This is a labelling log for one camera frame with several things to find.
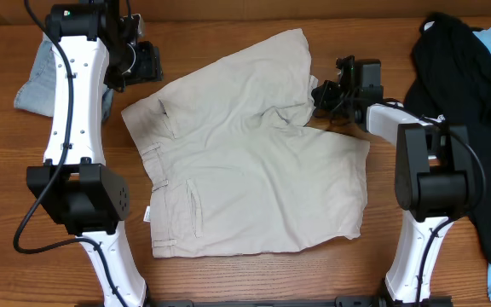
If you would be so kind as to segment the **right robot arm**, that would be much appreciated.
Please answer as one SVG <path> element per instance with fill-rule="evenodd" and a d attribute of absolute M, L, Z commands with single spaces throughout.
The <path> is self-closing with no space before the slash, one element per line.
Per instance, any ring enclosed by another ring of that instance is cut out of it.
<path fill-rule="evenodd" d="M 315 88 L 315 115 L 346 119 L 396 148 L 395 194 L 403 210 L 394 261 L 378 293 L 342 296 L 337 306 L 452 307 L 434 297 L 430 278 L 448 230 L 486 193 L 482 163 L 464 125 L 415 115 L 384 97 L 381 63 L 350 55 L 336 60 L 338 80 Z"/>

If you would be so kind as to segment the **beige khaki shorts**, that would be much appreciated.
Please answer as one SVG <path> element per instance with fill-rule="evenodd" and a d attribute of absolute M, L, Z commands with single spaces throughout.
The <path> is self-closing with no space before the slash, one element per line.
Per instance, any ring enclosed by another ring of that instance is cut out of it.
<path fill-rule="evenodd" d="M 360 234 L 369 143 L 309 127 L 316 78 L 299 29 L 127 107 L 153 188 L 156 258 L 299 252 Z"/>

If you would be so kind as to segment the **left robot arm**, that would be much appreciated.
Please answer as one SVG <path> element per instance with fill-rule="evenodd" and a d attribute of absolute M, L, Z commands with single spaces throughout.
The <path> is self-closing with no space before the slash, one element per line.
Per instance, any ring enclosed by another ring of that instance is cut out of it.
<path fill-rule="evenodd" d="M 103 153 L 101 103 L 104 89 L 160 81 L 159 50 L 142 39 L 141 16 L 113 0 L 56 4 L 38 27 L 53 44 L 55 110 L 43 163 L 26 171 L 34 207 L 87 252 L 105 306 L 149 306 L 125 233 L 128 185 Z"/>

